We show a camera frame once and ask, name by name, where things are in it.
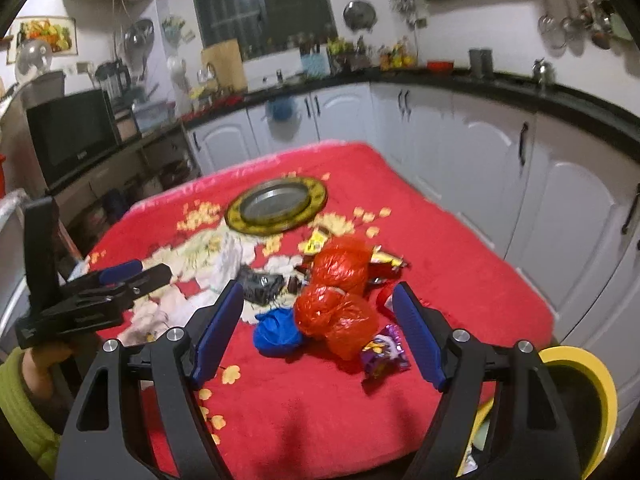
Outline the green sleeve forearm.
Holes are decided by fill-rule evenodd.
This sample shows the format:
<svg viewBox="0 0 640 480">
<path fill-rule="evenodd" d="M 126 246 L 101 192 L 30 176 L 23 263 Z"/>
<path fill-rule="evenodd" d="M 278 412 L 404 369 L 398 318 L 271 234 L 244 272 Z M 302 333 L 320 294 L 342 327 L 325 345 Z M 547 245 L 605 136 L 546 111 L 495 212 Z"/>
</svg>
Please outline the green sleeve forearm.
<svg viewBox="0 0 640 480">
<path fill-rule="evenodd" d="M 27 458 L 25 469 L 32 470 L 31 476 L 53 479 L 61 436 L 32 405 L 22 374 L 23 356 L 24 351 L 15 348 L 1 365 L 2 440 L 14 454 Z"/>
</svg>

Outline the person left hand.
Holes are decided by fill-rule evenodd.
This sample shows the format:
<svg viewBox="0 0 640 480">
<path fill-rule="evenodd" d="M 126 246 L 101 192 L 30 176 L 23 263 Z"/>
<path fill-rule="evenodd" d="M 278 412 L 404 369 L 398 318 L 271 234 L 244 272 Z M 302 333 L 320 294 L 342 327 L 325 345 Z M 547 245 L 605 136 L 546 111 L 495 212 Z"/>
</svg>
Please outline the person left hand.
<svg viewBox="0 0 640 480">
<path fill-rule="evenodd" d="M 22 376 L 27 390 L 38 400 L 49 401 L 54 395 L 51 368 L 73 354 L 64 342 L 48 342 L 27 349 L 23 354 Z"/>
</svg>

